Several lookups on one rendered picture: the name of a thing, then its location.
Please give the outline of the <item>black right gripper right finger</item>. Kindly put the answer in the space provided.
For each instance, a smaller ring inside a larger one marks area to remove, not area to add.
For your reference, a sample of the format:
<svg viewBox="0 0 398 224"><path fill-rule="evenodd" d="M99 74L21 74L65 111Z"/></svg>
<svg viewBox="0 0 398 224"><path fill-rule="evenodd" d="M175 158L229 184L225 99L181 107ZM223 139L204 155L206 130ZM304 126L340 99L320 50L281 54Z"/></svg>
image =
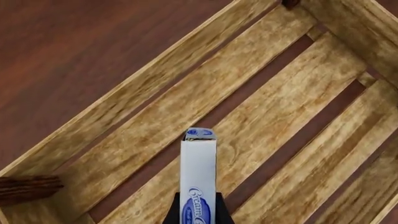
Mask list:
<svg viewBox="0 0 398 224"><path fill-rule="evenodd" d="M216 224L235 224L221 193L216 194Z"/></svg>

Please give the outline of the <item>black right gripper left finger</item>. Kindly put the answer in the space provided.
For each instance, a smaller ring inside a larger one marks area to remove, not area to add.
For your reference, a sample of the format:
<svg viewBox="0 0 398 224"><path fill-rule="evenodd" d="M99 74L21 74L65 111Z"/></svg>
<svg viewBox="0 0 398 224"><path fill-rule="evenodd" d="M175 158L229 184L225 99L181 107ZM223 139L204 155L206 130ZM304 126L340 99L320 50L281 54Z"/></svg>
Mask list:
<svg viewBox="0 0 398 224"><path fill-rule="evenodd" d="M180 224L180 192L176 192L165 216L165 224Z"/></svg>

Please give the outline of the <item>white cream cheese box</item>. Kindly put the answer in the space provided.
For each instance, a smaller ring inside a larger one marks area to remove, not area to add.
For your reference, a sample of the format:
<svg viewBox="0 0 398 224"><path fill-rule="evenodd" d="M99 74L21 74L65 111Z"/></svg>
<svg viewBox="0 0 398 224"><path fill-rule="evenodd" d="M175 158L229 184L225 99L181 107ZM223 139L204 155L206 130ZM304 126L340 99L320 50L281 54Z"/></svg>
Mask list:
<svg viewBox="0 0 398 224"><path fill-rule="evenodd" d="M188 128L180 145L180 224L215 224L217 138Z"/></svg>

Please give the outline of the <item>wooden slat tray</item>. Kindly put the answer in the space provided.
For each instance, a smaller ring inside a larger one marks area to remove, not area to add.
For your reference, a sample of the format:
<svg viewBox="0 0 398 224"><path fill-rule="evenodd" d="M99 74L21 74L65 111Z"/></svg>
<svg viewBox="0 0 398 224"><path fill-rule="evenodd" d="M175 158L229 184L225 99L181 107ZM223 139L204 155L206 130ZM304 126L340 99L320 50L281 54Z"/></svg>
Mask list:
<svg viewBox="0 0 398 224"><path fill-rule="evenodd" d="M218 137L234 224L384 224L382 1L0 0L0 224L172 223L190 126Z"/></svg>

